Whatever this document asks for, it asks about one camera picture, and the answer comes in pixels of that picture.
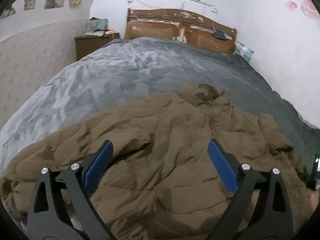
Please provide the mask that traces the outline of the grey plush bed blanket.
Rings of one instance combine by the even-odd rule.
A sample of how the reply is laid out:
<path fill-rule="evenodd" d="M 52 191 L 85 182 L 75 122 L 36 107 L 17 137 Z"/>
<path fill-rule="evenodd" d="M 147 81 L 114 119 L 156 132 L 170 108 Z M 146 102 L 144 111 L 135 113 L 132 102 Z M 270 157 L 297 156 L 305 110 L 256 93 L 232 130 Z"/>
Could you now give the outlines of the grey plush bed blanket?
<path fill-rule="evenodd" d="M 311 166 L 319 154 L 319 129 L 239 55 L 216 54 L 160 38 L 117 39 L 68 65 L 40 87 L 1 130 L 1 170 L 25 147 L 91 114 L 181 84 L 223 88 L 251 114 L 268 113 Z"/>

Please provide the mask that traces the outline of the pink flower wall stickers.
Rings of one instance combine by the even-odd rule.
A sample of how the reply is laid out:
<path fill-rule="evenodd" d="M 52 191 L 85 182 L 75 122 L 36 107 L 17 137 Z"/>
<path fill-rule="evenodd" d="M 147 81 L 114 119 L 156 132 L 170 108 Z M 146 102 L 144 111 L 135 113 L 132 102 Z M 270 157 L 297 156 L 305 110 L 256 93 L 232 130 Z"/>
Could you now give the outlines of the pink flower wall stickers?
<path fill-rule="evenodd" d="M 287 0 L 285 7 L 290 12 L 299 10 L 305 17 L 319 20 L 319 12 L 311 0 Z"/>

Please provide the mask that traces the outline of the brown wooden headboard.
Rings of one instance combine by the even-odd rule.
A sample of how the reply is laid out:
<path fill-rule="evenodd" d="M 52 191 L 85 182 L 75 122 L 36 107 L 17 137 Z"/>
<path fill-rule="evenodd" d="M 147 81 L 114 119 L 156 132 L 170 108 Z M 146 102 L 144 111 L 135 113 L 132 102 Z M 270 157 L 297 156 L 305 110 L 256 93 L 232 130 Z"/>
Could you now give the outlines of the brown wooden headboard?
<path fill-rule="evenodd" d="M 213 33 L 216 30 L 223 31 L 227 40 L 215 38 Z M 217 54 L 233 54 L 236 29 L 183 9 L 129 9 L 125 39 L 139 37 L 176 40 Z"/>

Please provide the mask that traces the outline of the bee costume cat sticker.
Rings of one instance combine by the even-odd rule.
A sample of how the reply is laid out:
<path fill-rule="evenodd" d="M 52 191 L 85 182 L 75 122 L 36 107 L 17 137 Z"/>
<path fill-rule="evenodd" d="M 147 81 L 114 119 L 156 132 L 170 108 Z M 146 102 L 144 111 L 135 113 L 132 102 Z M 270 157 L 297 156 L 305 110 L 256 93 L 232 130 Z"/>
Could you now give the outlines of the bee costume cat sticker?
<path fill-rule="evenodd" d="M 1 17 L 0 17 L 1 20 L 16 14 L 16 10 L 12 6 L 15 2 L 16 0 L 9 1 L 9 3 L 7 4 L 7 6 L 5 7 L 4 11 L 1 14 Z"/>

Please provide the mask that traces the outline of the dark wooden nightstand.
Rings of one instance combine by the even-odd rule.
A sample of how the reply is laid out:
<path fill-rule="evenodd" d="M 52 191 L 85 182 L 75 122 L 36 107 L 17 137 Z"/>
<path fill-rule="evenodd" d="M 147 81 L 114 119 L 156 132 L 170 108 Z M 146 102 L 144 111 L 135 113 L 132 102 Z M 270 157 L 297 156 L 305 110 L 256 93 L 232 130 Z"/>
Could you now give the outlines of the dark wooden nightstand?
<path fill-rule="evenodd" d="M 76 60 L 79 61 L 83 57 L 93 53 L 118 38 L 120 38 L 120 33 L 104 34 L 101 37 L 92 35 L 75 37 Z"/>

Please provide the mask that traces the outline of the green bag on nightstand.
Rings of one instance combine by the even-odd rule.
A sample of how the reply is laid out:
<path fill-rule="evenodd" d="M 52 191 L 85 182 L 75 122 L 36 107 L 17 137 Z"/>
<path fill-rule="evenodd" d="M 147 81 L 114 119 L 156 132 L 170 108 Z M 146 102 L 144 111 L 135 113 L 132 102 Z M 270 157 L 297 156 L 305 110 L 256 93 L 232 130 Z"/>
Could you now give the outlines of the green bag on nightstand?
<path fill-rule="evenodd" d="M 91 18 L 85 24 L 85 36 L 104 36 L 105 32 L 108 30 L 108 19 L 106 18 Z"/>

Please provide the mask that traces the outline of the black device on headboard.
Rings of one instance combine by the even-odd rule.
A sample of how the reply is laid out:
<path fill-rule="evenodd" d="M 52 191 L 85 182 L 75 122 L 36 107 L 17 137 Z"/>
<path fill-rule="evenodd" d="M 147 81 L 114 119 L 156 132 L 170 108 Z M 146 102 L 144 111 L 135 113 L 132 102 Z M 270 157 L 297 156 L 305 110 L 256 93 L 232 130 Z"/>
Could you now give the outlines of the black device on headboard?
<path fill-rule="evenodd" d="M 219 30 L 216 30 L 214 33 L 213 33 L 213 36 L 215 38 L 217 38 L 218 40 L 227 40 L 227 36 L 226 34 L 223 32 L 223 31 L 219 31 Z"/>

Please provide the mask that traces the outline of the brown puffer jacket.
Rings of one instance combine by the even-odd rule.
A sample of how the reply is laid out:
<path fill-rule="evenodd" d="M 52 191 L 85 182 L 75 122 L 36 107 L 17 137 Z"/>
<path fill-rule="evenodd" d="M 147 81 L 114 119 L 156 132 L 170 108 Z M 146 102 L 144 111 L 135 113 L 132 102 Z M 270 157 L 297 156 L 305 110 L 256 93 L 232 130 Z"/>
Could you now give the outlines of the brown puffer jacket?
<path fill-rule="evenodd" d="M 207 147 L 216 139 L 241 163 L 280 169 L 296 228 L 312 214 L 304 168 L 270 114 L 252 115 L 209 85 L 184 85 L 93 115 L 23 149 L 1 178 L 1 195 L 16 220 L 28 214 L 41 168 L 68 168 L 114 145 L 111 167 L 91 202 L 118 239 L 204 239 L 229 204 Z"/>

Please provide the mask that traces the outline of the tabby kitten wall sticker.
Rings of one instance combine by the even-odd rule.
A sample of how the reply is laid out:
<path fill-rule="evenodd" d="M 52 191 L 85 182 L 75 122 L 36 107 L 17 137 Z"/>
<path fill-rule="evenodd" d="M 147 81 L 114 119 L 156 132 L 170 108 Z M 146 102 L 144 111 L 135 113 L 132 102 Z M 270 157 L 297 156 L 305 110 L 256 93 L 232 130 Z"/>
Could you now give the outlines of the tabby kitten wall sticker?
<path fill-rule="evenodd" d="M 24 0 L 23 10 L 33 10 L 35 9 L 36 0 Z"/>

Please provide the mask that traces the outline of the plaid pillow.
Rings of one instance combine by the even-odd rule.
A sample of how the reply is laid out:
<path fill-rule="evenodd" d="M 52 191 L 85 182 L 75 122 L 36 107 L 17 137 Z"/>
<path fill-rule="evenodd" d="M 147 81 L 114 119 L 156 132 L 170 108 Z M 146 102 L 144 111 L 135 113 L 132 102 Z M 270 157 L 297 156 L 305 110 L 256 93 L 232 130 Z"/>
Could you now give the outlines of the plaid pillow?
<path fill-rule="evenodd" d="M 236 41 L 235 42 L 235 53 L 243 57 L 248 63 L 250 63 L 254 51 L 244 44 Z"/>

